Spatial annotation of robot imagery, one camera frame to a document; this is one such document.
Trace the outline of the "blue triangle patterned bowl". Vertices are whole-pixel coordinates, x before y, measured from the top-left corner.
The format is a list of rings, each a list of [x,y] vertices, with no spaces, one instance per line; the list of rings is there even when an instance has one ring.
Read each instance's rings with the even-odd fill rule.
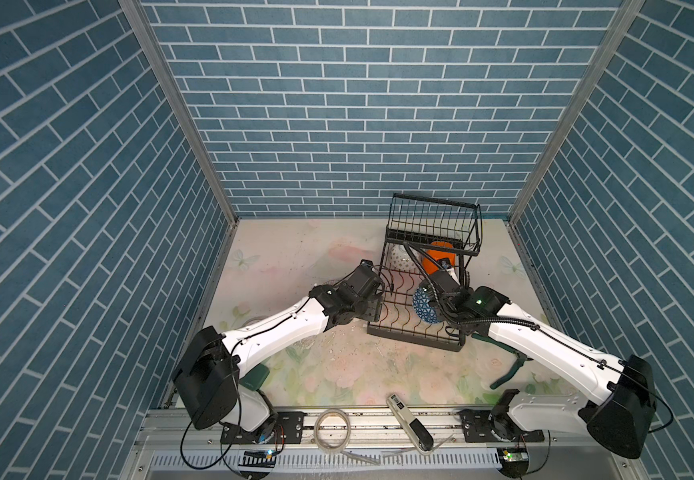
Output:
[[[425,286],[419,286],[412,297],[412,307],[416,315],[424,323],[431,325],[441,322],[435,308],[431,304],[433,298],[434,295]]]

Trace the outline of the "orange plastic bowl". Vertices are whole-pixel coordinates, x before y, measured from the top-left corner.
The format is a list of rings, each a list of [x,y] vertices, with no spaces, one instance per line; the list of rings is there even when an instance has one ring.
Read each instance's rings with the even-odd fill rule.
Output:
[[[440,268],[445,270],[456,266],[456,255],[451,252],[453,245],[446,241],[434,241],[426,249],[427,256],[422,256],[422,266],[424,271],[432,275]]]

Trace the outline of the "black wire dish rack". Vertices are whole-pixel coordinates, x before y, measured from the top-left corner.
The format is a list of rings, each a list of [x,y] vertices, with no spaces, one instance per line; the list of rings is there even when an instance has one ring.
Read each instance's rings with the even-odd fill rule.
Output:
[[[448,274],[469,283],[468,265],[482,246],[477,204],[396,193],[388,207],[378,267],[383,294],[367,332],[375,337],[459,352],[465,334],[435,309],[444,294],[432,279]]]

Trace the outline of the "green patterned ceramic bowl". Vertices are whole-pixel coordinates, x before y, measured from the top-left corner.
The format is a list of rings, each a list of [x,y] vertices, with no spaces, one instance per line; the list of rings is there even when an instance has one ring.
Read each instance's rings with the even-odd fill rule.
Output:
[[[416,265],[412,256],[401,244],[391,244],[388,253],[388,266],[390,269],[402,273],[414,273]]]

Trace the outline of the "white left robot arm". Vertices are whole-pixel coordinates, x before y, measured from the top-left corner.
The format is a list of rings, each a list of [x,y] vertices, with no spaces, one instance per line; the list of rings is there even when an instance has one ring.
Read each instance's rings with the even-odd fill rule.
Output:
[[[314,286],[294,305],[252,325],[198,331],[172,373],[191,426],[228,425],[252,443],[265,442],[277,429],[278,414],[260,390],[243,386],[241,379],[291,345],[363,316],[381,287],[374,264],[363,260],[345,277]]]

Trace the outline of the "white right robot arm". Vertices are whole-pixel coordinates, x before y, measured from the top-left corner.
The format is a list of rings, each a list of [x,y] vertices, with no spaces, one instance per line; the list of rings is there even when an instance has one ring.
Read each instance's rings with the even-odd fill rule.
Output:
[[[459,283],[447,270],[426,274],[421,285],[448,325],[510,347],[575,388],[567,396],[506,390],[489,415],[498,437],[513,441],[534,431],[588,435],[620,457],[641,457],[647,437],[658,430],[652,422],[662,401],[647,360],[588,346],[489,287]]]

